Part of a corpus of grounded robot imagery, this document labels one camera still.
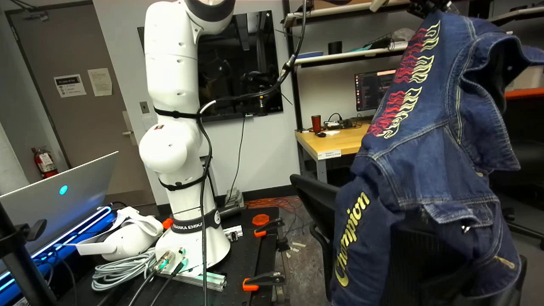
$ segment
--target floor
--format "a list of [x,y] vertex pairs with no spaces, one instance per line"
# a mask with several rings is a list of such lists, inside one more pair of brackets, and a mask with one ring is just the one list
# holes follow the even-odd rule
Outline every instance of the floor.
[[[280,197],[277,201],[285,221],[283,233],[292,248],[277,253],[277,267],[283,270],[287,279],[289,304],[326,306],[329,303],[324,297],[321,248],[309,235],[311,219],[297,197]],[[544,209],[516,204],[515,218],[518,223],[544,233]],[[542,306],[544,250],[538,248],[540,241],[516,233],[513,233],[513,240],[528,262],[521,306]]]

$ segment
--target denim jacket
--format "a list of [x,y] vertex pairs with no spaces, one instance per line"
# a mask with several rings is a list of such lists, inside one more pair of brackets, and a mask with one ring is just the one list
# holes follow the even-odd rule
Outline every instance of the denim jacket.
[[544,53],[486,20],[436,10],[421,22],[336,199],[333,304],[380,303],[391,226],[416,209],[474,267],[465,296],[516,280],[520,258],[487,175],[520,167],[503,88],[528,65],[544,65]]

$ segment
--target robotic arm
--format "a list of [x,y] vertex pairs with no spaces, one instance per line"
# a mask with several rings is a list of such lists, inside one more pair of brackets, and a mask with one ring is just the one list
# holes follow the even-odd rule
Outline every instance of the robotic arm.
[[166,272],[181,260],[200,267],[205,258],[210,267],[229,252],[198,156],[197,41],[224,31],[232,8],[234,0],[176,0],[146,12],[146,76],[158,122],[142,136],[139,156],[166,189],[175,221],[156,243],[156,258],[175,257]]

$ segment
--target desk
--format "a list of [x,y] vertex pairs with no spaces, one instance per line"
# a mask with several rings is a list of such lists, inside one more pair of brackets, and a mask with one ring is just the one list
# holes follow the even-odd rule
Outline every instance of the desk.
[[[227,257],[219,262],[215,267],[209,269],[217,274],[226,275],[226,286],[222,292],[207,291],[207,304],[222,306],[222,304],[244,304],[244,306],[268,306],[272,301],[272,287],[261,287],[256,294],[246,294],[241,291],[241,280],[248,275],[256,275],[263,272],[273,270],[273,258],[275,258],[275,233],[268,233],[265,238],[256,240],[253,238],[253,229],[249,224],[251,218],[258,212],[266,212],[270,219],[278,216],[277,207],[273,209],[246,209],[241,216],[243,224],[243,236],[238,241],[231,243],[231,252]],[[90,289],[91,272],[86,274],[83,279],[78,280],[78,306],[117,306],[117,304],[129,304],[130,297],[134,296],[137,286],[141,284],[142,277],[132,279],[125,282],[125,286],[119,286],[119,289],[112,289],[107,292],[93,292]],[[149,304],[161,284],[164,282],[163,277],[156,277],[149,282],[134,306]],[[59,306],[73,306],[73,291],[62,294]],[[187,306],[202,306],[202,289],[197,286],[188,286],[181,282],[170,282],[168,287],[163,291],[159,301],[156,304],[168,306],[168,304],[187,304]]]
[[312,133],[295,133],[295,141],[302,148],[300,151],[300,168],[304,167],[304,153],[311,156],[316,163],[317,180],[326,180],[326,160],[340,158],[345,155],[355,155],[360,148],[362,136],[367,133],[370,124],[363,122],[357,127],[338,129],[338,134],[317,138]]

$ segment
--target light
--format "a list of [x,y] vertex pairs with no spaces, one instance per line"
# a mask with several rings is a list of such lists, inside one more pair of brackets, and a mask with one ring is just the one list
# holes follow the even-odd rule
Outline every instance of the light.
[[64,195],[66,192],[68,192],[68,185],[62,185],[62,187],[57,189],[59,195]]

